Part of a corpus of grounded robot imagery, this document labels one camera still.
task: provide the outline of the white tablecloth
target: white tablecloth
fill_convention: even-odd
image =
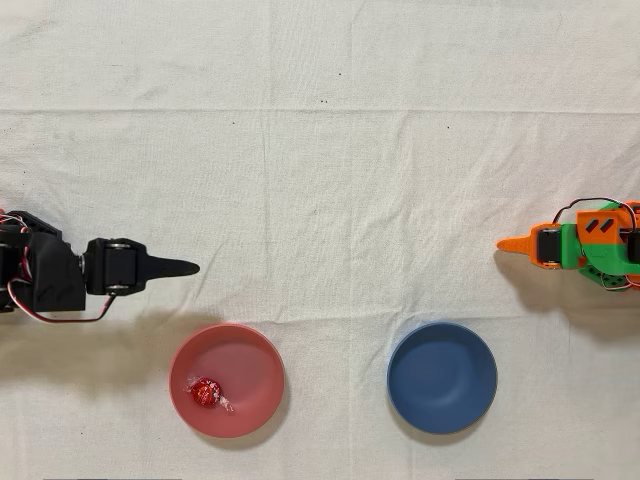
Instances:
[[[202,266],[97,324],[0,318],[0,478],[636,480],[640,294],[494,242],[640,197],[639,55],[636,0],[0,1],[1,206]],[[434,319],[499,369],[446,437],[386,399]],[[287,371],[231,441],[167,393],[220,321]]]

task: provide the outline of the wrapped candy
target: wrapped candy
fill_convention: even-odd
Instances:
[[[210,378],[197,377],[192,379],[186,391],[193,396],[194,402],[198,405],[211,407],[219,403],[227,412],[233,412],[231,403],[222,395],[220,384]]]

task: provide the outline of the cable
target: cable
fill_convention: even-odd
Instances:
[[[29,226],[24,223],[24,220],[22,220],[20,215],[7,215],[6,213],[0,213],[0,223],[9,222],[11,220],[18,222],[24,228],[29,228]]]
[[[607,290],[608,292],[612,291],[612,290],[626,290],[627,288],[631,287],[631,283],[627,283],[625,285],[622,285],[620,287],[607,287],[604,284],[604,278],[602,278],[603,276],[600,276],[600,281],[602,282],[602,286],[604,287],[605,290]]]
[[[629,282],[630,286],[640,287],[640,283],[635,283],[635,282],[632,282],[631,280],[629,280],[629,275],[625,275],[625,278],[627,279],[627,282]]]
[[[109,308],[113,304],[113,301],[116,299],[115,295],[109,295],[109,298],[107,299],[106,302],[104,302],[104,305],[100,309],[100,315],[98,315],[95,318],[61,318],[61,319],[47,318],[47,317],[43,317],[42,315],[34,312],[29,307],[27,307],[25,304],[23,304],[20,300],[18,300],[18,298],[16,297],[15,293],[13,293],[13,286],[12,286],[13,282],[29,283],[25,279],[18,278],[18,277],[11,279],[9,281],[9,283],[7,283],[7,291],[9,292],[9,296],[11,297],[11,300],[13,300],[13,303],[15,303],[20,308],[20,310],[22,310],[24,313],[29,315],[31,318],[34,318],[36,320],[40,320],[42,322],[47,322],[47,323],[88,323],[88,322],[97,322],[98,320],[100,320],[102,317],[104,317],[106,315],[106,313],[109,311]]]
[[[631,216],[631,225],[632,225],[632,230],[636,229],[636,215],[633,212],[633,208],[631,208],[629,205],[627,205],[626,203],[623,202],[619,202],[618,200],[614,200],[613,198],[608,198],[608,197],[585,197],[585,198],[578,198],[576,200],[574,200],[573,202],[571,202],[569,205],[567,205],[566,207],[562,207],[560,210],[558,210],[558,213],[556,213],[556,216],[553,217],[553,223],[558,223],[558,220],[560,220],[560,215],[562,215],[562,212],[564,210],[567,210],[571,207],[573,207],[576,203],[579,202],[586,202],[586,201],[590,201],[590,200],[605,200],[607,202],[612,202],[615,203],[617,205],[620,205],[621,207],[624,207],[627,209],[627,211],[629,212],[629,215]]]

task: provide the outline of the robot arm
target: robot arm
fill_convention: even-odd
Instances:
[[[22,211],[0,213],[0,313],[19,307],[39,320],[36,312],[80,311],[86,294],[108,295],[99,317],[116,297],[145,289],[148,280],[193,275],[198,265],[152,257],[146,247],[126,238],[89,242],[75,255],[62,232]]]

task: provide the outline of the orange plastic part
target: orange plastic part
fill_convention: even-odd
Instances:
[[[498,241],[496,246],[504,252],[522,253],[529,255],[529,260],[534,265],[542,268],[561,268],[559,263],[543,263],[538,261],[536,238],[540,230],[544,228],[557,228],[559,223],[541,223],[531,227],[529,235],[524,237],[507,237]]]

